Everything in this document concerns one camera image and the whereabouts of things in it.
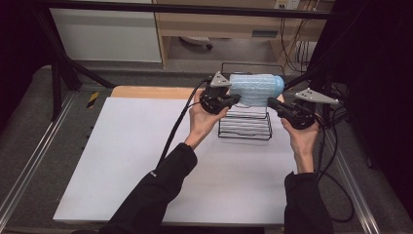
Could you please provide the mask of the aluminium floor rail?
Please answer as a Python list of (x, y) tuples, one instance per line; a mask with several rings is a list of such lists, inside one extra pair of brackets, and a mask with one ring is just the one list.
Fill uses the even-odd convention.
[(357, 184), (357, 181), (351, 172), (342, 151), (337, 147), (336, 156), (334, 159), (336, 168), (344, 182), (344, 186), (350, 194), (350, 198), (354, 202), (357, 218), (365, 234), (380, 234), (380, 228), (370, 211), (367, 202)]
[(30, 180), (33, 178), (37, 168), (39, 167), (43, 157), (47, 153), (51, 143), (53, 142), (56, 133), (58, 132), (62, 122), (69, 112), (74, 99), (78, 96), (77, 92), (70, 92), (64, 99), (61, 106), (62, 110), (57, 115), (56, 119), (51, 122), (47, 130), (43, 134), (35, 150), (32, 152), (28, 162), (24, 166), (17, 181), (8, 193), (5, 201), (0, 206), (0, 230), (4, 229), (10, 217), (12, 216), (16, 206), (19, 203), (24, 191), (26, 190)]

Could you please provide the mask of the white chair base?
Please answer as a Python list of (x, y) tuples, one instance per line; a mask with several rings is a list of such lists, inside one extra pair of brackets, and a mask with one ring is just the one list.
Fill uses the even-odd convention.
[(188, 37), (188, 36), (181, 36), (181, 40), (199, 46), (205, 46), (208, 50), (213, 48), (210, 40), (207, 37)]

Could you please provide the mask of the white cabinet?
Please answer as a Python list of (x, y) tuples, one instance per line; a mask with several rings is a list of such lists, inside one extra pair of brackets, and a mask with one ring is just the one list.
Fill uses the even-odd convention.
[(153, 14), (51, 9), (67, 54), (76, 60), (160, 62)]

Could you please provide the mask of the person's left hand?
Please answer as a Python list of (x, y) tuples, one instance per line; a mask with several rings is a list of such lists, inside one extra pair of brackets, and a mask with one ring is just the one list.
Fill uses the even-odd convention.
[(190, 131), (184, 143), (195, 150), (211, 132), (214, 125), (224, 118), (229, 110), (224, 107), (218, 114), (206, 112), (200, 105), (202, 90), (198, 90), (193, 98), (194, 104), (189, 109)]

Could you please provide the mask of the wooden desk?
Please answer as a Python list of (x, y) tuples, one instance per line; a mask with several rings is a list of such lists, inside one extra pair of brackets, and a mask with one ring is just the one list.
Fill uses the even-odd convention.
[[(152, 0), (155, 4), (275, 9), (276, 0)], [(335, 0), (300, 0), (296, 10), (330, 11)], [(299, 41), (317, 42), (323, 19), (271, 19), (262, 17), (193, 14), (155, 15), (163, 64), (168, 63), (170, 39), (179, 36), (263, 39), (270, 42), (277, 63), (286, 66)]]

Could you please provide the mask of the black frame crossbar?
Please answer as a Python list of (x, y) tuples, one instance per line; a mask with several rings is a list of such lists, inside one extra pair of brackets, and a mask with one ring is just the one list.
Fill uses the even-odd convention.
[(35, 3), (46, 8), (95, 10), (95, 11), (121, 11), (142, 13), (168, 13), (168, 14), (193, 14), (217, 16), (245, 16), (263, 18), (285, 19), (311, 19), (328, 20), (340, 18), (341, 15), (326, 11), (298, 11), (298, 10), (271, 10), (250, 9), (239, 7), (171, 5), (171, 4), (144, 4), (98, 1), (73, 1), (73, 0), (35, 0)]

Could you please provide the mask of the blue striped cloth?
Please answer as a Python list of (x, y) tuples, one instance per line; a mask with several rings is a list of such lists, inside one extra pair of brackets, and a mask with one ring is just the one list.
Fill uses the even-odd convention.
[(281, 76), (273, 74), (231, 74), (231, 95), (241, 97), (240, 104), (266, 107), (268, 98), (277, 98), (284, 89)]

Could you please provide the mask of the black curtain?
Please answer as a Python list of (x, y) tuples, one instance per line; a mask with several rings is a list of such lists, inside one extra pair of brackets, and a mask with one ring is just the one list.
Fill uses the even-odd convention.
[(413, 0), (335, 0), (319, 54), (340, 38), (335, 82), (350, 91), (348, 107), (361, 142), (413, 216)]
[(50, 62), (46, 38), (28, 0), (0, 0), (0, 132), (32, 82)]

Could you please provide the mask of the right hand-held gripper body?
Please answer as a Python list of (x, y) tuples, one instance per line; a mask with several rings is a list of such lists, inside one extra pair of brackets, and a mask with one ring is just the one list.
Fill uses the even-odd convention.
[(337, 98), (328, 97), (324, 94), (307, 88), (294, 95), (295, 101), (282, 104), (281, 117), (286, 119), (296, 130), (305, 130), (316, 121), (316, 104), (338, 104)]

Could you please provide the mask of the person's right hand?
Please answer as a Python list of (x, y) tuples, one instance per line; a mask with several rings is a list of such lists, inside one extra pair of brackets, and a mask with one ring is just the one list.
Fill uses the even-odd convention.
[(307, 129), (296, 130), (284, 118), (281, 118), (281, 123), (290, 136), (297, 173), (312, 173), (315, 169), (313, 151), (319, 132), (319, 124), (314, 123)]

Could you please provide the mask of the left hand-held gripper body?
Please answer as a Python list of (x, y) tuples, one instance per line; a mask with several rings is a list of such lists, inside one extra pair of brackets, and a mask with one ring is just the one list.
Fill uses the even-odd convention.
[(231, 82), (225, 78), (219, 71), (206, 82), (206, 88), (203, 90), (200, 102), (202, 108), (210, 113), (217, 115), (225, 107), (233, 105), (233, 98), (228, 95)]

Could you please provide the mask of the white wall socket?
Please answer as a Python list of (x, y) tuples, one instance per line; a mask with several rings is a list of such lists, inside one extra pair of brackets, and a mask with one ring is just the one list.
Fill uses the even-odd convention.
[(274, 8), (281, 10), (296, 10), (299, 3), (300, 0), (276, 0)]

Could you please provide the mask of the wooden table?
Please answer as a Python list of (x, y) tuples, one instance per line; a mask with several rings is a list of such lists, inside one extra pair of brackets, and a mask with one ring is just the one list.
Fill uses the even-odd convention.
[(192, 92), (193, 88), (182, 87), (118, 86), (113, 89), (111, 97), (187, 99)]

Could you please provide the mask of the black wire rack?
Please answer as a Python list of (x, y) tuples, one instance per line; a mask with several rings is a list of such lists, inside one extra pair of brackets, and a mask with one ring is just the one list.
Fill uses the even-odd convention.
[[(229, 71), (225, 69), (226, 65), (244, 67), (250, 66), (250, 63), (222, 62), (221, 72), (229, 80), (231, 74), (272, 74)], [(218, 124), (219, 137), (269, 140), (272, 134), (273, 130), (268, 105), (266, 107), (250, 107), (238, 102)]]

